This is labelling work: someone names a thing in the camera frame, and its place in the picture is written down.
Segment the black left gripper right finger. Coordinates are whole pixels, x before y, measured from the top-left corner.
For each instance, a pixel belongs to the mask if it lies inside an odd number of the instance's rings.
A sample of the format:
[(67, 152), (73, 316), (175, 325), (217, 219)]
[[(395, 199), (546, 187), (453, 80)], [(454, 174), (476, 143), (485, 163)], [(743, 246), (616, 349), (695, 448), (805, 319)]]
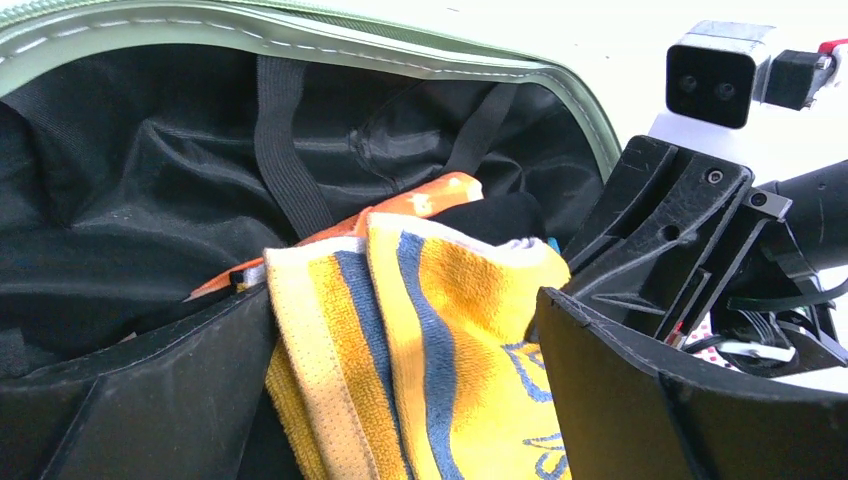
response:
[(847, 398), (725, 369), (554, 288), (535, 323), (576, 479), (843, 479)]

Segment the black garment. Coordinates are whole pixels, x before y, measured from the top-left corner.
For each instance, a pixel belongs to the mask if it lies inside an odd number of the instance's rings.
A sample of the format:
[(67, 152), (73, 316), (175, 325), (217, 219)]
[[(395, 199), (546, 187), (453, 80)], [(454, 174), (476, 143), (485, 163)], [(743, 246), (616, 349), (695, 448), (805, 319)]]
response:
[(526, 192), (454, 206), (430, 220), (491, 245), (524, 238), (548, 238), (541, 205)]

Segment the yellow hello towel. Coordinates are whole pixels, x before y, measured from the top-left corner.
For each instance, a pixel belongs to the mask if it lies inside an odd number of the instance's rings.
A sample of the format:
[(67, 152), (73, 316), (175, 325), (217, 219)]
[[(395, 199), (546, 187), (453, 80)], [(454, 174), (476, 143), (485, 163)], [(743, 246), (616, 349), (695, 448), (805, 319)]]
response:
[(280, 332), (266, 377), (308, 479), (567, 479), (541, 350), (538, 238), (492, 246), (412, 216), (264, 254)]

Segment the orange item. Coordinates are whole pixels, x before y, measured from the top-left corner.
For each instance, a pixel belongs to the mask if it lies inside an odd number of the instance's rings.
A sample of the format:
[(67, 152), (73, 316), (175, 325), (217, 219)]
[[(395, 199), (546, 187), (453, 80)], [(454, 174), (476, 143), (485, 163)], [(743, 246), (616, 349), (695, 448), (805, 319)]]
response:
[[(454, 206), (482, 200), (482, 184), (471, 175), (448, 173), (420, 187), (398, 194), (374, 206), (366, 207), (336, 225), (312, 234), (299, 241), (296, 246), (334, 237), (362, 237), (365, 235), (368, 213), (382, 212), (429, 218)], [(232, 267), (196, 288), (186, 301), (195, 300), (234, 287), (237, 292), (246, 290), (264, 281), (265, 267), (262, 257)]]

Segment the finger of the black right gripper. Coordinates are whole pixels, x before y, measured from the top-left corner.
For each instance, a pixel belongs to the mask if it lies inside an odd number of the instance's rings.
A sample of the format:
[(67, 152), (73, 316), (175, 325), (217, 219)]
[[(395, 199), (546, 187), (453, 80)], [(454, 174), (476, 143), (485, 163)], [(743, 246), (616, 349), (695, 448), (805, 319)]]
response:
[(753, 172), (649, 136), (629, 140), (601, 196), (563, 250), (565, 292), (658, 340), (719, 277), (708, 258)]

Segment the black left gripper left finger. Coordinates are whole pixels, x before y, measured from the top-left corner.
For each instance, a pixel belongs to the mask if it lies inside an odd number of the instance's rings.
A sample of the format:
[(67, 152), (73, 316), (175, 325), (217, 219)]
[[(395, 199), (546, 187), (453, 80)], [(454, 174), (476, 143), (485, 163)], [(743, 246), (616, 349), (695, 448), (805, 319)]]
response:
[(5, 479), (233, 479), (276, 335), (258, 286), (1, 384)]

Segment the green hard-shell suitcase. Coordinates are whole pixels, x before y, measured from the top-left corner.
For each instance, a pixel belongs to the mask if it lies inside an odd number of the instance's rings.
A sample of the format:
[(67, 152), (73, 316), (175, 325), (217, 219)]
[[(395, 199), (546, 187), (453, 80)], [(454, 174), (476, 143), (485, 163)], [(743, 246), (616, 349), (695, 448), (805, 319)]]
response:
[(568, 237), (620, 147), (543, 60), (396, 41), (267, 6), (1, 13), (1, 388), (90, 382), (214, 338), (261, 371), (261, 285), (201, 293), (447, 173), (529, 191)]

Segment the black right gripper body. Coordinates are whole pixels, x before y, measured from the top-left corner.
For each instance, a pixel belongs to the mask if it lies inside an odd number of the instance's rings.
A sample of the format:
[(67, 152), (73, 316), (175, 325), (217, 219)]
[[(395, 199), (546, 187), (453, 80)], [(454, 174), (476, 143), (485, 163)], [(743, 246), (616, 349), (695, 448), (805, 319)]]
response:
[(700, 158), (672, 191), (706, 221), (680, 239), (693, 246), (694, 300), (662, 326), (664, 343), (714, 350), (724, 363), (766, 378), (847, 364), (834, 302), (847, 285), (823, 286), (821, 271), (847, 263), (847, 164), (751, 185), (751, 172)]

